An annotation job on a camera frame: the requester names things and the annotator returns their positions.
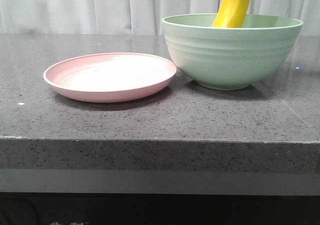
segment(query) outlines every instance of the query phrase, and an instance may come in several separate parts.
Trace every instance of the bowl rim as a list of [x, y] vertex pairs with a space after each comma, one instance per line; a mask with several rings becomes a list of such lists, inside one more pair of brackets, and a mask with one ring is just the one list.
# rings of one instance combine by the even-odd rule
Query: bowl rim
[[255, 30], [279, 30], [279, 29], [289, 29], [289, 28], [296, 28], [301, 27], [304, 22], [291, 17], [284, 17], [284, 16], [272, 16], [272, 15], [263, 15], [263, 14], [247, 14], [247, 16], [252, 17], [270, 17], [270, 18], [282, 18], [287, 19], [291, 21], [297, 22], [297, 24], [294, 25], [288, 25], [288, 26], [273, 26], [273, 27], [212, 27], [212, 26], [195, 26], [195, 25], [185, 25], [185, 24], [179, 24], [174, 22], [169, 22], [167, 19], [174, 18], [174, 17], [191, 17], [191, 16], [201, 16], [201, 15], [217, 15], [217, 13], [188, 13], [188, 14], [178, 14], [178, 15], [172, 15], [162, 18], [162, 22], [164, 24], [169, 25], [175, 25], [178, 27], [184, 27], [184, 28], [197, 28], [197, 29], [204, 29], [204, 30], [234, 30], [234, 31], [255, 31]]

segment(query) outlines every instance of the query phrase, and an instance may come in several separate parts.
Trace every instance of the bowl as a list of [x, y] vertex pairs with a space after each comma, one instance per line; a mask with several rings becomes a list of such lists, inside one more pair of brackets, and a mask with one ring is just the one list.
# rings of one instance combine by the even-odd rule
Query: bowl
[[211, 27], [216, 13], [162, 19], [166, 45], [175, 65], [201, 86], [239, 90], [279, 69], [303, 22], [247, 14], [241, 28]]

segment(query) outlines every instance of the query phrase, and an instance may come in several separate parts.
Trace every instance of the speckled stone surface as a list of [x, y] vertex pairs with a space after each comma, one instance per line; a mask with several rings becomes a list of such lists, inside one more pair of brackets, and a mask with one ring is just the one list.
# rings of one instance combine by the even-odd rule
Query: speckled stone surface
[[178, 72], [123, 103], [56, 94], [64, 59], [135, 52], [170, 58], [162, 36], [1, 34], [0, 168], [313, 173], [320, 154], [320, 37], [299, 37], [280, 70], [238, 91]]

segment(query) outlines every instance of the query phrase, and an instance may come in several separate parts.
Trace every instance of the yellow banana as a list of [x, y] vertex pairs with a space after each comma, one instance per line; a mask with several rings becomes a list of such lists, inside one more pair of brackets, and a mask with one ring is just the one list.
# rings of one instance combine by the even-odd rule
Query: yellow banana
[[212, 27], [240, 28], [245, 20], [250, 0], [222, 0]]

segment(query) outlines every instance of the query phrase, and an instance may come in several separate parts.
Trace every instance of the plate rim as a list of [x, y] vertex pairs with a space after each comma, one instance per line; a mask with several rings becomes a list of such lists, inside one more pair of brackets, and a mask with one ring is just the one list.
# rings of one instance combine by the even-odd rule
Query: plate rim
[[[161, 80], [160, 82], [155, 82], [155, 83], [146, 85], [146, 86], [139, 86], [139, 87], [135, 87], [135, 88], [120, 89], [120, 90], [106, 90], [106, 91], [90, 91], [90, 90], [87, 91], [87, 90], [71, 89], [71, 88], [68, 88], [68, 87], [66, 87], [66, 86], [62, 86], [62, 85], [56, 84], [56, 83], [50, 81], [50, 80], [47, 78], [47, 73], [49, 72], [49, 70], [52, 69], [53, 67], [59, 65], [59, 64], [62, 64], [62, 63], [65, 63], [65, 62], [68, 62], [68, 61], [71, 61], [71, 60], [75, 60], [75, 59], [81, 59], [81, 58], [93, 57], [93, 56], [102, 56], [102, 55], [129, 55], [129, 56], [131, 56], [131, 55], [139, 55], [139, 56], [148, 56], [148, 57], [152, 57], [152, 58], [156, 58], [156, 59], [161, 59], [161, 60], [164, 60], [164, 61], [168, 62], [169, 64], [171, 64], [172, 67], [174, 68], [174, 72], [172, 73], [172, 75], [168, 76], [166, 79]], [[80, 92], [80, 93], [114, 93], [114, 92], [124, 92], [124, 91], [133, 91], [133, 90], [143, 89], [143, 88], [147, 88], [147, 87], [151, 87], [151, 86], [154, 86], [154, 85], [163, 83], [163, 82], [171, 79], [171, 78], [177, 73], [177, 71], [178, 71], [178, 68], [177, 68], [177, 66], [174, 64], [174, 62], [171, 61], [171, 60], [169, 60], [169, 59], [167, 59], [167, 58], [164, 58], [164, 57], [162, 57], [162, 56], [158, 56], [158, 55], [154, 55], [154, 54], [149, 54], [149, 53], [140, 53], [140, 52], [102, 52], [102, 53], [93, 53], [93, 54], [75, 56], [75, 57], [67, 58], [67, 59], [65, 59], [65, 60], [56, 62], [55, 64], [49, 66], [49, 67], [44, 71], [44, 73], [43, 73], [43, 79], [44, 79], [49, 85], [51, 85], [52, 87], [59, 88], [59, 89], [63, 89], [63, 90], [68, 90], [68, 91], [73, 91], [73, 92]]]

